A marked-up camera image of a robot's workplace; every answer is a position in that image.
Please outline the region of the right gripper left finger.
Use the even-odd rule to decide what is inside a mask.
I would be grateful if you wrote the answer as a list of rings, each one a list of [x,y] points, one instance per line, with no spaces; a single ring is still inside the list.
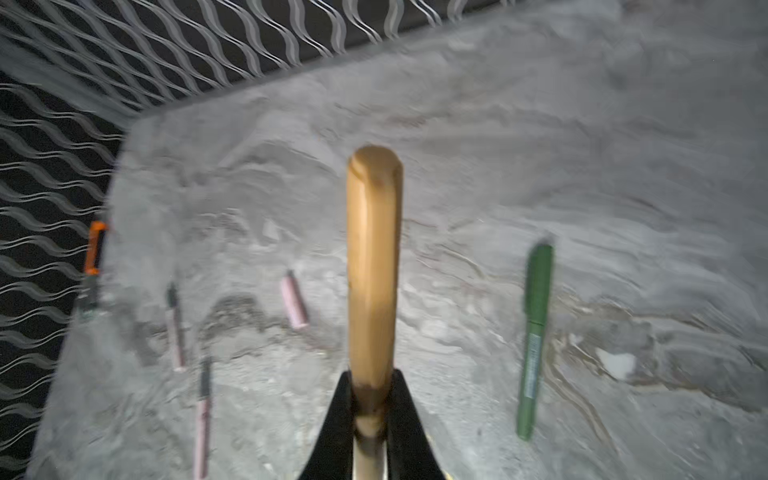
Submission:
[[[354,420],[348,371],[337,382],[312,453],[299,480],[353,478]]]

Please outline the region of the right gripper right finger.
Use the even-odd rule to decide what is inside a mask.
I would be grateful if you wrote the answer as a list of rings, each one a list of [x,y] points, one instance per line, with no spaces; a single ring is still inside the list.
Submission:
[[[445,480],[403,373],[393,370],[387,413],[387,478]]]

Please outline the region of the green pen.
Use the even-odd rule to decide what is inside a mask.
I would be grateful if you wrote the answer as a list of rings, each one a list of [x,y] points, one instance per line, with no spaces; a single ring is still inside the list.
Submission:
[[[516,432],[524,441],[531,439],[536,420],[539,375],[549,315],[553,265],[553,245],[546,241],[536,244],[528,257],[523,300],[526,336]]]

